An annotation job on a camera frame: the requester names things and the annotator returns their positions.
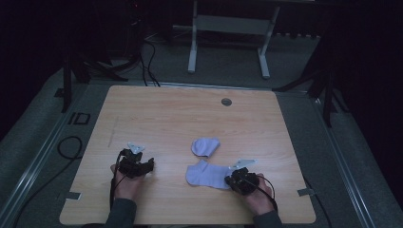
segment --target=person's right hand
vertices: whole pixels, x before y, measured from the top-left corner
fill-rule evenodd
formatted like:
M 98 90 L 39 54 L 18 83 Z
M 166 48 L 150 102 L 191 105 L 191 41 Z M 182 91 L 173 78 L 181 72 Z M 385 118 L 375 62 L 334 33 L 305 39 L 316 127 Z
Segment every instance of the person's right hand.
M 112 171 L 112 173 L 115 172 L 115 167 L 116 164 L 112 164 L 110 166 L 110 170 Z M 115 199 L 121 198 L 135 201 L 135 199 L 139 195 L 140 187 L 143 183 L 145 175 L 130 179 L 128 177 L 125 177 L 125 175 L 123 175 L 119 170 L 117 170 L 116 172 L 115 184 L 117 184 L 117 187 L 115 189 Z
M 272 189 L 264 182 L 263 174 L 259 173 L 258 176 L 262 177 L 258 178 L 259 188 L 265 191 L 269 196 L 272 196 Z M 275 210 L 273 203 L 267 198 L 266 195 L 260 192 L 259 189 L 256 189 L 253 193 L 247 196 L 242 196 L 242 198 L 256 216 Z

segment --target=light wooden tabletop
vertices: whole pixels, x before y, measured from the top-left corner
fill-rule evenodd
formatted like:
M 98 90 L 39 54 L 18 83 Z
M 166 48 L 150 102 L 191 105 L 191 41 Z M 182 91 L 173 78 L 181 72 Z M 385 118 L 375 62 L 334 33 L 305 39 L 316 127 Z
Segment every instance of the light wooden tabletop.
M 230 106 L 221 103 L 232 101 Z M 209 158 L 191 151 L 201 137 L 221 146 Z M 145 146 L 142 162 L 155 159 L 137 200 L 135 224 L 252 224 L 252 214 L 230 190 L 187 183 L 188 165 L 200 159 L 230 166 L 256 159 L 250 172 L 263 173 L 276 189 L 284 223 L 312 223 L 316 215 L 276 95 L 271 91 L 115 85 L 88 142 L 60 216 L 64 224 L 104 223 L 109 213 L 113 164 L 127 143 Z

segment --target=sock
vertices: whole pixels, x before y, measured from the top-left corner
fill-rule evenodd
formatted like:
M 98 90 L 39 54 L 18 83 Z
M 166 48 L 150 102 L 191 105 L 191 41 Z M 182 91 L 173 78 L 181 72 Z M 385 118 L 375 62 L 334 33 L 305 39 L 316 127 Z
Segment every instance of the sock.
M 229 189 L 224 178 L 231 176 L 232 170 L 228 166 L 210 164 L 200 160 L 195 165 L 187 166 L 186 180 L 192 185 L 209 186 L 220 189 Z
M 219 146 L 220 141 L 217 138 L 199 138 L 193 141 L 192 152 L 197 156 L 209 158 Z

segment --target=fabric piece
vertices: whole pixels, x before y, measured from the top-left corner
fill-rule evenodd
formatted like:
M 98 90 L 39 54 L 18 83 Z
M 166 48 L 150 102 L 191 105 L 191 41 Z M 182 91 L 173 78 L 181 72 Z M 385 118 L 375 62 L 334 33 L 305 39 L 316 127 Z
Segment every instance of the fabric piece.
M 232 171 L 227 166 L 210 164 L 200 160 L 195 165 L 187 166 L 186 180 L 192 185 L 209 186 L 220 189 L 229 189 L 224 178 L 230 176 Z
M 260 216 L 253 217 L 255 228 L 280 228 L 282 227 L 281 219 L 277 211 L 271 211 Z
M 220 146 L 217 138 L 199 138 L 192 143 L 192 152 L 197 156 L 209 158 Z
M 132 228 L 136 217 L 137 205 L 130 199 L 115 199 L 107 218 L 105 228 Z

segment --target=sleeve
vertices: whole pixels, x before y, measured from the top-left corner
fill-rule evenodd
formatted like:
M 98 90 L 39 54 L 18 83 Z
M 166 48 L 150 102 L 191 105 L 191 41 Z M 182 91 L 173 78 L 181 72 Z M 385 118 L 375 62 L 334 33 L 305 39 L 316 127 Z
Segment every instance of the sleeve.
M 137 205 L 130 199 L 115 199 L 105 228 L 133 228 Z
M 253 217 L 256 228 L 279 228 L 282 227 L 281 219 L 277 211 L 271 211 L 260 216 Z

